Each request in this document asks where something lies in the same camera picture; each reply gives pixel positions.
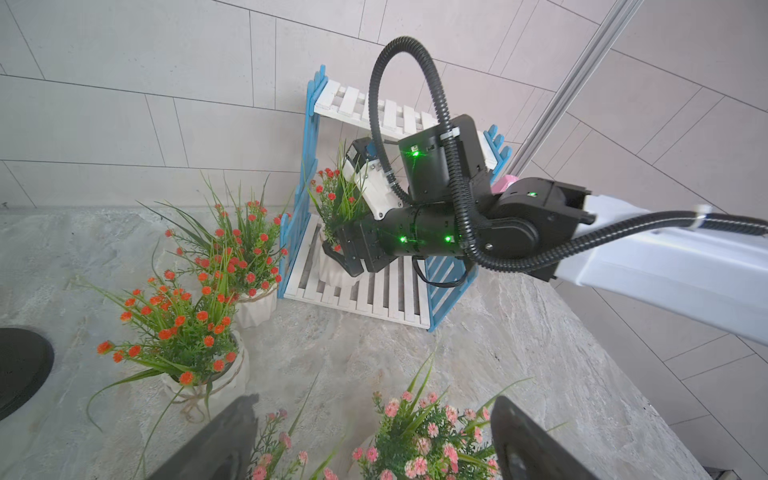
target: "black round object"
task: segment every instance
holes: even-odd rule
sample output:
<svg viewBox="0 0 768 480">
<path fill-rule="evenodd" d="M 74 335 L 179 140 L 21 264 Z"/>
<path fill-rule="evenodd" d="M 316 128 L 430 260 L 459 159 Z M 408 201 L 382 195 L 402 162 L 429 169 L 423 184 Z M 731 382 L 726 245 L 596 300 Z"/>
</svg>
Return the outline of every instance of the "black round object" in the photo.
<svg viewBox="0 0 768 480">
<path fill-rule="evenodd" d="M 0 328 L 0 420 L 37 392 L 53 366 L 53 347 L 35 332 Z"/>
</svg>

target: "wall tile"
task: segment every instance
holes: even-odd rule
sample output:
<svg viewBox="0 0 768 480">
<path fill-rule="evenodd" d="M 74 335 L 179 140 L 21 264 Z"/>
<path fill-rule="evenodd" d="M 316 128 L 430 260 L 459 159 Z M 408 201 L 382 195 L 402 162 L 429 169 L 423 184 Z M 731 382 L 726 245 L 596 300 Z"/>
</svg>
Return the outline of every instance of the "wall tile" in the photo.
<svg viewBox="0 0 768 480">
<path fill-rule="evenodd" d="M 190 167 L 300 170 L 302 115 L 179 98 L 176 109 Z"/>
<path fill-rule="evenodd" d="M 684 380 L 753 354 L 752 349 L 744 342 L 735 335 L 728 334 L 669 359 L 665 363 L 678 379 Z"/>
<path fill-rule="evenodd" d="M 568 110 L 637 153 L 699 90 L 699 86 L 609 51 Z"/>
<path fill-rule="evenodd" d="M 337 31 L 356 37 L 364 0 L 226 0 L 255 12 L 266 13 L 293 22 L 304 23 L 325 30 Z"/>
<path fill-rule="evenodd" d="M 131 206 L 168 200 L 204 206 L 208 187 L 223 191 L 221 170 L 122 165 L 6 162 L 38 207 Z"/>
<path fill-rule="evenodd" d="M 563 166 L 571 158 L 571 155 L 581 146 L 584 139 L 592 132 L 592 129 L 587 125 L 578 122 L 576 128 L 568 135 L 562 146 L 554 153 L 552 160 L 544 168 L 544 170 L 551 176 L 556 177 Z"/>
<path fill-rule="evenodd" d="M 384 8 L 386 0 L 365 0 L 362 10 L 362 19 L 360 28 L 356 35 L 357 38 L 376 42 L 379 40 L 379 32 L 384 19 Z"/>
<path fill-rule="evenodd" d="M 0 64 L 8 75 L 43 78 L 5 2 L 0 2 Z"/>
<path fill-rule="evenodd" d="M 174 99 L 158 95 L 146 95 L 146 97 L 165 166 L 189 167 Z"/>
<path fill-rule="evenodd" d="M 493 64 L 488 70 L 488 73 L 494 75 L 500 75 L 507 66 L 509 57 L 512 55 L 512 51 L 520 41 L 520 36 L 523 35 L 523 30 L 528 24 L 528 20 L 531 19 L 534 8 L 538 4 L 539 0 L 522 0 L 520 7 L 515 12 L 515 17 L 512 19 L 512 23 L 509 25 L 507 35 L 504 37 L 502 46 L 499 48 L 496 56 L 493 59 Z"/>
<path fill-rule="evenodd" d="M 254 107 L 275 108 L 276 20 L 268 15 L 250 12 Z"/>
<path fill-rule="evenodd" d="M 688 392 L 594 289 L 563 282 L 557 291 L 667 423 L 682 422 L 707 414 L 696 397 Z"/>
<path fill-rule="evenodd" d="M 768 113 L 724 98 L 655 166 L 729 214 L 768 217 Z"/>
<path fill-rule="evenodd" d="M 568 112 L 565 112 L 554 128 L 549 132 L 544 143 L 541 144 L 538 151 L 534 154 L 533 161 L 536 162 L 539 167 L 546 168 L 579 123 L 579 120 L 574 118 Z"/>
<path fill-rule="evenodd" d="M 568 10 L 539 2 L 502 77 L 557 91 L 597 29 Z"/>
<path fill-rule="evenodd" d="M 521 116 L 533 91 L 533 87 L 515 81 L 454 65 L 445 68 L 442 82 L 451 115 L 470 115 L 481 131 L 496 124 L 502 134 L 506 134 L 515 119 Z"/>
<path fill-rule="evenodd" d="M 712 326 L 657 306 L 607 290 L 598 292 L 663 361 L 725 335 Z"/>
<path fill-rule="evenodd" d="M 654 164 L 714 107 L 723 95 L 702 87 L 664 127 L 643 147 L 638 157 Z"/>
<path fill-rule="evenodd" d="M 608 15 L 614 3 L 615 0 L 563 0 L 560 5 L 593 22 L 603 23 L 605 15 Z"/>
<path fill-rule="evenodd" d="M 417 37 L 443 61 L 488 71 L 521 0 L 388 0 L 379 43 Z"/>
<path fill-rule="evenodd" d="M 589 134 L 554 178 L 648 210 L 689 210 L 706 203 L 596 131 Z"/>
<path fill-rule="evenodd" d="M 210 0 L 10 0 L 48 80 L 251 105 L 248 12 Z"/>
<path fill-rule="evenodd" d="M 768 468 L 768 362 L 752 355 L 683 383 L 752 458 Z"/>
<path fill-rule="evenodd" d="M 277 108 L 304 112 L 306 83 L 326 66 L 328 78 L 368 91 L 371 70 L 382 47 L 277 20 Z M 379 88 L 379 100 L 415 105 L 424 83 L 424 75 L 415 60 L 397 55 L 388 65 Z"/>
<path fill-rule="evenodd" d="M 766 18 L 754 0 L 647 0 L 614 48 L 765 109 Z"/>
<path fill-rule="evenodd" d="M 768 480 L 768 474 L 712 415 L 677 423 L 670 428 L 701 465 L 733 470 L 741 480 Z"/>
<path fill-rule="evenodd" d="M 5 162 L 0 162 L 0 209 L 34 206 Z"/>
<path fill-rule="evenodd" d="M 142 94 L 5 76 L 0 158 L 163 165 Z"/>
</svg>

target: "plant stand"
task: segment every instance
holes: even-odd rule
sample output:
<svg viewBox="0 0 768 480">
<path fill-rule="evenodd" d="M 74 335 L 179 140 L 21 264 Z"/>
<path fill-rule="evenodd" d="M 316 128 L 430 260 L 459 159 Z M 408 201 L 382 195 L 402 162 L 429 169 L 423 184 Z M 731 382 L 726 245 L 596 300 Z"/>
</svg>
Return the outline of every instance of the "plant stand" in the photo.
<svg viewBox="0 0 768 480">
<path fill-rule="evenodd" d="M 310 197 L 306 185 L 317 170 L 315 158 L 317 135 L 321 116 L 370 129 L 368 95 L 354 87 L 343 87 L 325 75 L 325 65 L 315 73 L 306 89 L 304 111 L 304 142 L 301 174 L 294 198 L 293 219 L 280 231 L 280 245 L 288 248 L 288 255 L 280 262 L 280 274 L 285 279 L 278 289 L 279 298 L 359 313 L 404 325 L 433 331 L 445 315 L 458 302 L 478 275 L 474 269 L 461 286 L 438 288 L 427 285 L 414 275 L 411 257 L 398 259 L 378 273 L 364 272 L 351 287 L 326 288 L 312 269 L 310 254 L 320 248 L 318 240 L 319 217 L 309 211 Z M 390 100 L 379 101 L 379 119 L 382 135 L 400 140 L 430 128 L 437 121 L 425 112 L 417 113 L 408 106 L 398 106 Z M 485 164 L 494 171 L 493 180 L 504 170 L 511 150 L 503 145 L 503 135 L 478 131 Z M 464 263 L 454 257 L 429 257 L 419 264 L 431 282 L 450 282 L 464 274 Z"/>
</svg>

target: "marble countertop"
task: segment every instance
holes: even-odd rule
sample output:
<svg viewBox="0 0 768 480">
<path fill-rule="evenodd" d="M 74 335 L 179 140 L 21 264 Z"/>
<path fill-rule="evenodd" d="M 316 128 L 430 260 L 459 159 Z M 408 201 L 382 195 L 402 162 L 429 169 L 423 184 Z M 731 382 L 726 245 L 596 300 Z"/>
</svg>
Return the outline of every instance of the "marble countertop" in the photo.
<svg viewBox="0 0 768 480">
<path fill-rule="evenodd" d="M 104 433 L 85 417 L 88 398 L 133 373 L 96 354 L 104 339 L 130 338 L 114 305 L 78 286 L 133 289 L 151 275 L 167 226 L 146 210 L 10 210 L 0 214 L 0 326 L 23 326 L 55 349 L 51 376 L 30 402 L 0 421 L 0 478 L 130 478 L 167 397 L 158 378 L 119 386 L 94 401 Z M 163 253 L 159 268 L 174 265 Z M 431 389 L 475 407 L 529 376 L 508 397 L 549 429 L 597 477 L 709 478 L 663 419 L 547 284 L 482 271 L 435 333 L 292 300 L 242 331 L 250 353 L 248 392 L 260 415 L 298 410 L 319 379 L 293 449 L 310 467 L 342 437 L 331 466 L 340 478 L 350 454 L 374 433 L 371 394 L 398 396 L 431 351 Z M 148 449 L 158 467 L 201 424 L 172 406 Z"/>
</svg>

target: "white flower pot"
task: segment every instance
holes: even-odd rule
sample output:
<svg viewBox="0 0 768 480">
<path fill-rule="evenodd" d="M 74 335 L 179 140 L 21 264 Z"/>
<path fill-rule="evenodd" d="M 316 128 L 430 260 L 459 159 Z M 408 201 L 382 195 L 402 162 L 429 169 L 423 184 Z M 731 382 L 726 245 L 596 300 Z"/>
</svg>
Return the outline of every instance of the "white flower pot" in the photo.
<svg viewBox="0 0 768 480">
<path fill-rule="evenodd" d="M 330 286 L 352 286 L 360 280 L 360 276 L 349 275 L 339 262 L 328 257 L 323 250 L 325 234 L 321 228 L 319 242 L 315 247 L 315 254 L 312 257 L 312 268 L 317 272 L 317 277 L 321 282 Z"/>
<path fill-rule="evenodd" d="M 259 326 L 272 316 L 277 308 L 277 284 L 264 292 L 257 290 L 254 296 L 245 296 L 237 302 L 233 321 L 241 329 Z"/>
<path fill-rule="evenodd" d="M 232 362 L 230 368 L 224 374 L 215 379 L 213 388 L 208 397 L 208 409 L 210 417 L 213 418 L 221 413 L 237 397 L 245 394 L 245 385 L 250 379 L 250 362 L 248 361 L 248 350 L 245 348 L 240 334 L 231 330 L 232 336 L 237 345 L 237 358 Z M 176 392 L 182 388 L 182 385 L 176 382 L 168 374 L 161 376 L 165 385 L 165 392 L 168 398 L 172 399 Z M 205 409 L 206 386 L 185 386 L 174 403 L 184 403 L 182 412 L 191 422 L 202 422 L 206 417 Z"/>
</svg>

